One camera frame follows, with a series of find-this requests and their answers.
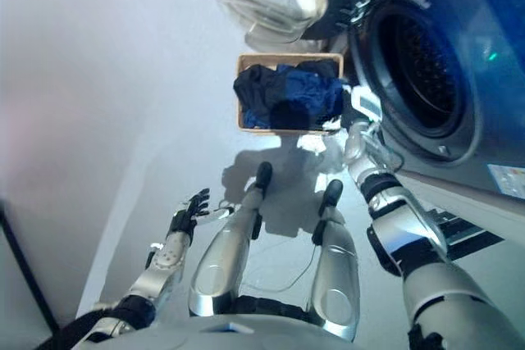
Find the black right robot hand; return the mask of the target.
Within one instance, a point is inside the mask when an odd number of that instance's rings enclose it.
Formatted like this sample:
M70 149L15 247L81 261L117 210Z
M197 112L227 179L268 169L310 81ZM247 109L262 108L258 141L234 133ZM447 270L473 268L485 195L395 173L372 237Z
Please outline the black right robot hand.
M366 86L343 84L341 114L322 122L322 131L345 135L343 162L348 168L368 159L377 163L385 146L381 100Z

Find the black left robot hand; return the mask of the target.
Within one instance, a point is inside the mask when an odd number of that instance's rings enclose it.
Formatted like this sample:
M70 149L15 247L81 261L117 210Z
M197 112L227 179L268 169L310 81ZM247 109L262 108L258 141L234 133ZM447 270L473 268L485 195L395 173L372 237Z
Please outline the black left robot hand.
M208 208L210 189L201 189L191 198L183 201L176 209L168 227L167 236L175 233L183 233L193 240L194 230L197 225L213 222L218 219L226 218L233 214L233 206L219 207L214 210Z

